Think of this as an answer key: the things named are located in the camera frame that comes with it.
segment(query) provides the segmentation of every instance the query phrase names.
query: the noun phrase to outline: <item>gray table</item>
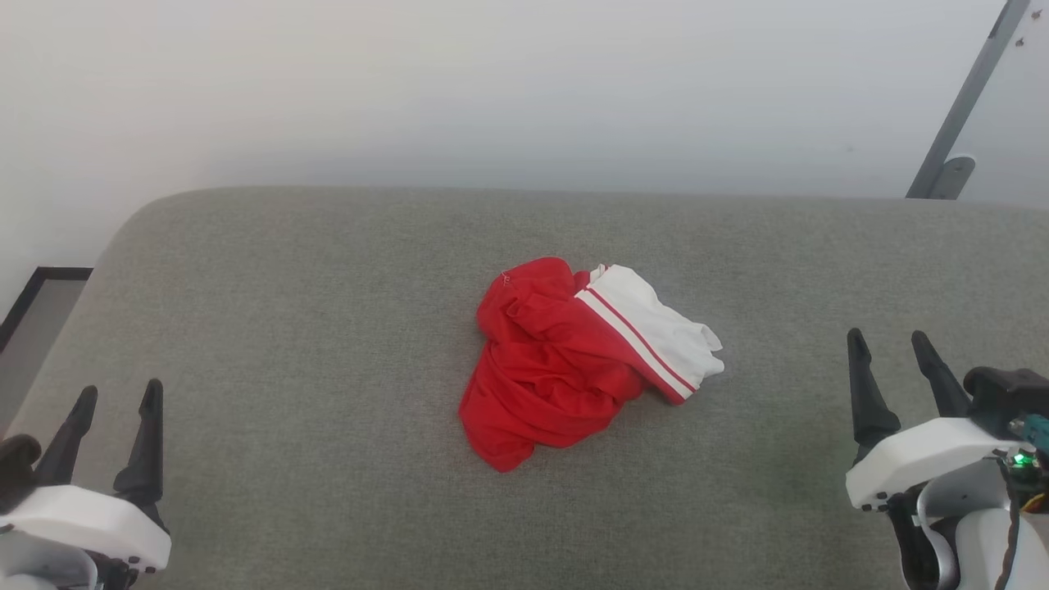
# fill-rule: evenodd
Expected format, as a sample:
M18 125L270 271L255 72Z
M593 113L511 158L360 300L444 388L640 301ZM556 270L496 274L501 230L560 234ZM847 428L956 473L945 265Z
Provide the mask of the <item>gray table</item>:
M242 188L156 202L105 252L13 431L101 392L76 481L109 489L167 388L160 588L902 587L852 510L844 337L905 426L961 376L1049 373L1049 213L961 203ZM634 268L726 372L498 475L455 409L501 270Z

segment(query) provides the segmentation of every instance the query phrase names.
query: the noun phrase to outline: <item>gray floor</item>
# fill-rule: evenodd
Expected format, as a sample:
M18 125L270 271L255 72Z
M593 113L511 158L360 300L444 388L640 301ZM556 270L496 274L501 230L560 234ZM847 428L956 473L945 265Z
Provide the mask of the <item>gray floor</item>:
M86 281L47 280L0 353L0 435L22 406Z

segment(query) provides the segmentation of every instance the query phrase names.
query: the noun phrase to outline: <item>red cloth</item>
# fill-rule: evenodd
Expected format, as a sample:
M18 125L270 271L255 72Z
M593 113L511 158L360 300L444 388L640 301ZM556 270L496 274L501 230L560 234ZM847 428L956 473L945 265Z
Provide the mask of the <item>red cloth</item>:
M535 443L566 447L604 429L645 385L635 350L576 297L590 280L560 258L540 258L502 273L477 309L488 343L459 417L474 450L499 471Z

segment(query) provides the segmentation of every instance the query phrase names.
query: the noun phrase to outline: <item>metal bracket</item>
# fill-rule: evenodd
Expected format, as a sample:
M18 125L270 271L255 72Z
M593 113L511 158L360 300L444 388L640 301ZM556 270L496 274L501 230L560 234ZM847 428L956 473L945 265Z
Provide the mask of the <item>metal bracket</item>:
M965 183L977 168L977 161L967 155L948 160L940 167L940 175L936 177L928 198L940 201L958 201Z

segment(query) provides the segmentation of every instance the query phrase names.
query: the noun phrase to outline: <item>striped trim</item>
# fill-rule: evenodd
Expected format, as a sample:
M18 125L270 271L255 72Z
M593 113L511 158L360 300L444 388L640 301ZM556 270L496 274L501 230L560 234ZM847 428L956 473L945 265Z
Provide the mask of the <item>striped trim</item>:
M673 392L680 396L680 401L678 403L684 402L689 396L695 393L695 387L693 387L688 381L685 381L680 375L675 373L666 362L663 361L656 354L656 351L648 344L644 336L625 317L623 317L615 308L608 304L603 297L598 295L596 291L587 287L583 291L576 293L576 298L580 301L586 303L586 305L597 312L597 315L601 316L613 330L619 333L620 336L626 340L626 343L634 349L634 352L641 357L641 360L648 365L649 368L659 377L665 384L665 393Z

